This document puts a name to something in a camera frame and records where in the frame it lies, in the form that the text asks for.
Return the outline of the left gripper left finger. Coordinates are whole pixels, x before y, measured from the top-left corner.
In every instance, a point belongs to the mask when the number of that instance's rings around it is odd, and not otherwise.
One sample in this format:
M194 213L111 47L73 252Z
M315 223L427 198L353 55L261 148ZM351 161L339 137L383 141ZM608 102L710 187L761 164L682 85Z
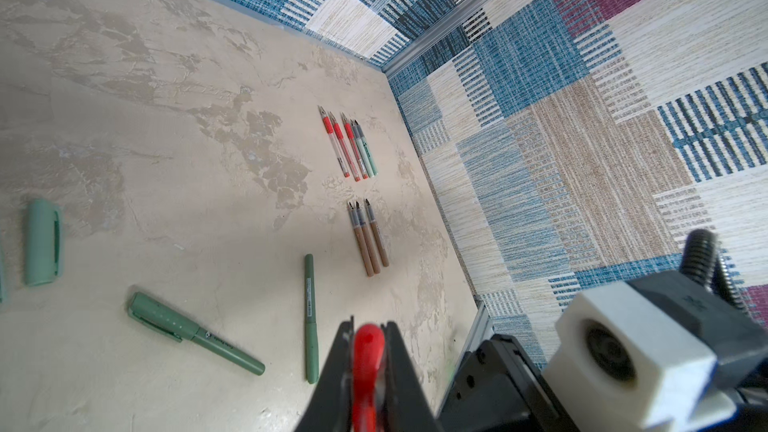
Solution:
M304 431L352 430L352 351L354 318L336 332L308 406L295 428Z

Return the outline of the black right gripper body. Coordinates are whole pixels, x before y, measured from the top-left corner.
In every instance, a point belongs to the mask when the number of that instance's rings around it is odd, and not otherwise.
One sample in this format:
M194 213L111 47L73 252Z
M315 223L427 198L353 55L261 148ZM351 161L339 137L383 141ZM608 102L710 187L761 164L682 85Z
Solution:
M445 431L574 431L519 341L495 334L464 356L438 422Z

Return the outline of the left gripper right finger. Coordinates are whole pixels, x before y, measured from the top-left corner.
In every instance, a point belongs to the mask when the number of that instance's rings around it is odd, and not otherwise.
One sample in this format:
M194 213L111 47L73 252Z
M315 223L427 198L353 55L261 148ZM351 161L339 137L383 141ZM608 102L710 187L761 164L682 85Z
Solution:
M419 383L400 329L393 321L383 326L386 340L384 431L442 431Z

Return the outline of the dark green pen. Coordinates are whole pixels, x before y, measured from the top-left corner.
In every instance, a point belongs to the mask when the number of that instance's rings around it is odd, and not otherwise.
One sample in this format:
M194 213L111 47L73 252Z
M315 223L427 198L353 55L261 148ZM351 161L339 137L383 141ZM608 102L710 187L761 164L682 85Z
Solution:
M191 341L257 376L263 375L266 370L261 361L143 292L133 294L127 313L161 335L176 342Z
M305 337L305 377L309 384L316 384L319 375L319 345L317 336L317 318L315 302L314 257L304 257L304 337Z

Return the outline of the brown pen diagonal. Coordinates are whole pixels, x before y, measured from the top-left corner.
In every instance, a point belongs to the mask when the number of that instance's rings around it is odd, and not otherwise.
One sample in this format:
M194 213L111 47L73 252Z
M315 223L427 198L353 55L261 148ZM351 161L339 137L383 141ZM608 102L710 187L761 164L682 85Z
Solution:
M351 223L352 223L353 232L355 234L355 237L356 237L356 240L357 240L357 243L358 243L358 247L359 247L359 250L360 250L360 254L361 254L361 257L362 257L362 261L363 261L363 264L364 264L364 268L365 268L366 274L367 274L368 277L372 277L374 275L374 271L373 271L372 263L371 263L370 256L369 256L369 253L368 253L368 248L367 248L367 245L366 245L366 242L365 242L365 239L364 239L361 223L359 221L359 217L358 217L358 214L357 214L357 210L356 210L355 206L351 202L347 203L347 209L348 209L348 213L349 213L350 220L351 220Z

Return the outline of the brown pen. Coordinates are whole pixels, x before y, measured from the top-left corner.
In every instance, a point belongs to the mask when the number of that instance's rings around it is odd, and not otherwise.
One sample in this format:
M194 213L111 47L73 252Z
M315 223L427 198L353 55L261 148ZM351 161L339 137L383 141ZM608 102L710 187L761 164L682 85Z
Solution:
M390 265L389 257L388 257L386 248L384 246L381 230L380 230L378 222L376 220L372 204L371 204L371 202L368 199L365 199L364 203L365 203L366 213L367 213L368 218L369 218L369 225L371 227L371 231L373 233L374 241L375 241L376 247L377 247L378 252L379 252L379 257L380 257L380 260L381 260L381 264L382 264L383 267L388 267Z

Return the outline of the light green cap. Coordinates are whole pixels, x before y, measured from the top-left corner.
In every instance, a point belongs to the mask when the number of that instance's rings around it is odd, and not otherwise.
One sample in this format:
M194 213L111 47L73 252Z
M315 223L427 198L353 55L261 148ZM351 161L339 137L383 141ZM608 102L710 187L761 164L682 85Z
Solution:
M6 278L5 278L5 263L2 247L0 250L0 303L3 304L6 301Z
M37 198L27 209L24 281L27 286L54 282L62 273L62 214L52 202Z

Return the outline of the gold marker bottom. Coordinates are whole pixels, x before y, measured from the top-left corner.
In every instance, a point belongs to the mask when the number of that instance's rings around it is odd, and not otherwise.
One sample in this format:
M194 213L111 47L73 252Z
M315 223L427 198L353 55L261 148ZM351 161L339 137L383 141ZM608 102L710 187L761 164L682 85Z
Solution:
M366 220L359 202L355 202L355 210L356 210L358 220L360 222L360 226L363 232L363 237L367 247L367 252L371 262L373 273L375 275L378 275L381 272L380 265L377 261L376 252L374 250L373 239L370 235L370 229L368 227L368 224L366 223Z

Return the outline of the light green pen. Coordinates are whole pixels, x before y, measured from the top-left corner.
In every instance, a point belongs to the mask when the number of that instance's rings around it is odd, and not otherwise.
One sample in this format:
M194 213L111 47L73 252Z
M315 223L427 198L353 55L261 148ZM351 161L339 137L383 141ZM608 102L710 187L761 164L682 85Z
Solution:
M351 125L352 125L353 134L354 134L354 137L355 137L355 143L356 143L357 149L358 149L358 151L359 151L359 153L361 155L361 158L362 158L362 161L363 161L366 173L367 173L367 175L369 177L373 177L375 175L375 172L373 170L373 167L371 165L371 162L370 162L367 150L366 150L366 148L364 146L364 143L363 143L363 136L361 134L361 129L360 129L360 127L359 127L359 125L357 124L356 121L352 121Z

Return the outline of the light green marker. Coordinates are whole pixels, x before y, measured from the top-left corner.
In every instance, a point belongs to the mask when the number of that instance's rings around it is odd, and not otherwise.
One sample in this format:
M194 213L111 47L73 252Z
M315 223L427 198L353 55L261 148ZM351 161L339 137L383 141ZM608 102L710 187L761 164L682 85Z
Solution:
M371 150L370 150L369 144L368 144L368 142L367 142L367 139L366 139L366 137L365 137L365 135L364 135L364 133L363 133L363 131L362 131L362 128L361 128L360 124L359 124L358 122L357 122L357 124L359 125L359 127L360 127L360 129L361 129L361 134L362 134L362 136L363 136L363 143L364 143L364 146L365 146L365 148L366 148L366 150L367 150L367 153L368 153L368 156L369 156L369 159L370 159L371 165L372 165L372 167L373 167L373 170L374 170L374 172L375 172L375 175L374 175L374 176L376 176L376 175L378 174L378 170L377 170L377 167L376 167L376 163L375 163L375 161L374 161L374 158L373 158L372 152L371 152Z

